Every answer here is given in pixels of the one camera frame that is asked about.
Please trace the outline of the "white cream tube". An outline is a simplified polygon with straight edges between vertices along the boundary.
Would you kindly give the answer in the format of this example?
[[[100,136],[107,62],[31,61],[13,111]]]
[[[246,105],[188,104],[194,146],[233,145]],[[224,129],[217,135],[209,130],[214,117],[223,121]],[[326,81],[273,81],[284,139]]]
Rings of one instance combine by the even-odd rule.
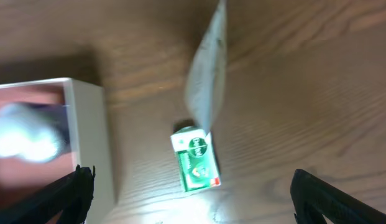
[[[193,57],[186,80],[189,113],[208,134],[220,112],[227,67],[227,1],[220,0]]]

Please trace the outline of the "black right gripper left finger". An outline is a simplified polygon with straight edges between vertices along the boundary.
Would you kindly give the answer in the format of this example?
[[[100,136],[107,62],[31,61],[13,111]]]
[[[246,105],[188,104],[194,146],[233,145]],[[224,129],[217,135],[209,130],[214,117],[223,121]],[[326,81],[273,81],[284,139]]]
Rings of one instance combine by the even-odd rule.
[[[58,213],[57,223],[84,223],[94,199],[95,171],[94,167],[76,166],[75,171],[1,210],[0,223],[47,223]]]

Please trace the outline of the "green soap box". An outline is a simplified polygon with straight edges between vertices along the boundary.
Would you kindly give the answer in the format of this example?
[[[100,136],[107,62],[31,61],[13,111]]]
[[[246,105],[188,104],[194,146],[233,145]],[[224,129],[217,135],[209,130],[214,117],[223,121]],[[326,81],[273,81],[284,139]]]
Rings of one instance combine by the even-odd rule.
[[[211,133],[187,126],[170,137],[185,192],[221,185]]]

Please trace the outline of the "clear pump bottle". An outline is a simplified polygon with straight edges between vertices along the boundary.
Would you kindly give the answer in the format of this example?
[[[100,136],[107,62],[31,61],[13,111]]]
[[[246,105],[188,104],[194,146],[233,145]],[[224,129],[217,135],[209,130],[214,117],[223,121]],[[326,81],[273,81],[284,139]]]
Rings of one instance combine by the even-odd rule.
[[[0,158],[46,163],[71,152],[67,106],[8,103],[0,107]]]

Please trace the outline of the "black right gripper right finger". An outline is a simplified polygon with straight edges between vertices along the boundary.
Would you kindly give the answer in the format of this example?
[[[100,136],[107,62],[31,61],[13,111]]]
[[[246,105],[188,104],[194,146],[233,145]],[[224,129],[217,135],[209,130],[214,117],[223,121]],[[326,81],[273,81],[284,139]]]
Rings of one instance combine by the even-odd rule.
[[[362,203],[303,169],[297,169],[290,186],[298,224],[386,224],[386,214]]]

